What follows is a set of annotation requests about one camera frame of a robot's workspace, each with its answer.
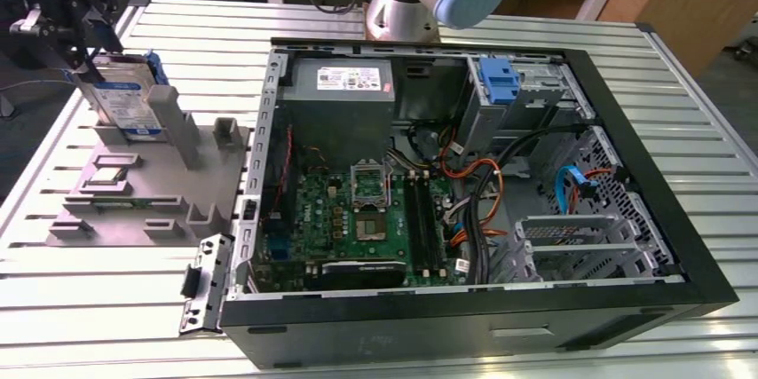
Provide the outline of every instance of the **power supply label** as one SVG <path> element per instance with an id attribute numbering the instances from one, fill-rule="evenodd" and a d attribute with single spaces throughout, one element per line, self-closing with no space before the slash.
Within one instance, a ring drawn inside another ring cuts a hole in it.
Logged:
<path id="1" fill-rule="evenodd" d="M 137 83 L 95 83 L 95 96 L 113 124 L 132 140 L 153 140 L 161 125 L 144 101 L 143 87 Z"/>
<path id="2" fill-rule="evenodd" d="M 319 91 L 380 91 L 379 68 L 321 67 L 319 68 Z"/>

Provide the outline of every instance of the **white table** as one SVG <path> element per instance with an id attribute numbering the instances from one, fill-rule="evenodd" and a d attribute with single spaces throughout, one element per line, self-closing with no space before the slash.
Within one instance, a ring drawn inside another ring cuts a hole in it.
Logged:
<path id="1" fill-rule="evenodd" d="M 361 38 L 363 17 L 308 6 L 152 0 L 119 24 L 153 48 L 199 124 L 255 126 L 272 36 Z M 357 366 L 311 377 L 751 377 L 758 371 L 758 170 L 754 156 L 658 38 L 632 25 L 486 20 L 443 41 L 587 50 L 742 301 L 604 351 Z M 249 375 L 223 336 L 176 339 L 192 248 L 46 248 L 52 218 L 97 142 L 76 92 L 0 209 L 0 377 Z"/>

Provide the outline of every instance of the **metal case frame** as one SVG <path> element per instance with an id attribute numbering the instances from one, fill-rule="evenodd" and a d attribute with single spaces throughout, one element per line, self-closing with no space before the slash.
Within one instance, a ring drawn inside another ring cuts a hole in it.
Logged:
<path id="1" fill-rule="evenodd" d="M 289 52 L 325 58 L 339 52 L 353 56 L 401 52 L 408 56 L 457 58 L 480 55 L 484 51 L 562 55 L 596 112 L 596 124 L 603 127 L 634 177 L 635 192 L 646 200 L 651 219 L 686 272 L 687 281 L 663 286 L 655 284 L 655 280 L 648 284 L 618 287 L 546 286 L 516 293 L 503 289 L 492 291 L 492 285 L 487 285 L 490 291 L 469 289 L 468 292 L 409 295 L 389 292 L 357 297 L 237 300 L 229 294 L 220 327 L 259 368 L 508 355 L 530 351 L 528 344 L 518 344 L 524 336 L 528 343 L 551 345 L 543 351 L 606 348 L 676 317 L 699 316 L 738 301 L 584 51 L 303 39 L 273 39 L 272 44 L 281 47 L 272 54 L 279 59 L 285 59 L 284 54 Z M 279 67 L 275 61 L 269 65 L 257 130 L 271 123 L 267 104 L 271 103 L 268 108 L 272 109 L 275 79 L 283 76 L 280 71 L 285 67 L 283 64 Z M 256 139 L 251 163 L 255 163 L 259 148 L 265 150 Z M 253 224 L 244 218 L 240 220 L 236 236 L 243 240 L 245 222 Z M 235 268 L 232 262 L 232 275 L 240 274 L 241 270 L 244 268 Z M 542 326 L 519 328 L 524 324 Z M 576 338 L 552 344 L 554 330 L 579 325 L 583 331 Z M 523 335 L 514 335 L 519 329 Z"/>

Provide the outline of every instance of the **ram slot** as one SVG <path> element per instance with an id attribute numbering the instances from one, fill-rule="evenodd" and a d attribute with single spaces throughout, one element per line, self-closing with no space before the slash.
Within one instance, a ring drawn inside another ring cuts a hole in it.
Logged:
<path id="1" fill-rule="evenodd" d="M 421 272 L 428 270 L 428 264 L 427 252 L 423 247 L 424 237 L 420 227 L 423 215 L 417 206 L 416 182 L 413 178 L 405 179 L 403 196 L 405 198 L 405 223 L 411 243 L 411 261 L 413 262 L 413 271 Z"/>
<path id="2" fill-rule="evenodd" d="M 425 264 L 431 271 L 439 271 L 441 269 L 441 248 L 436 234 L 435 203 L 428 192 L 428 179 L 425 178 L 416 182 L 416 201 L 424 238 Z"/>

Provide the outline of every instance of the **side panel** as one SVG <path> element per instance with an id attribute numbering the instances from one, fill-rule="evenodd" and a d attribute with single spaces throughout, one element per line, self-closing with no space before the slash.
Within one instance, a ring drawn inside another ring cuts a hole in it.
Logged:
<path id="1" fill-rule="evenodd" d="M 615 308 L 239 326 L 224 331 L 257 368 L 271 369 L 606 348 L 675 313 Z"/>

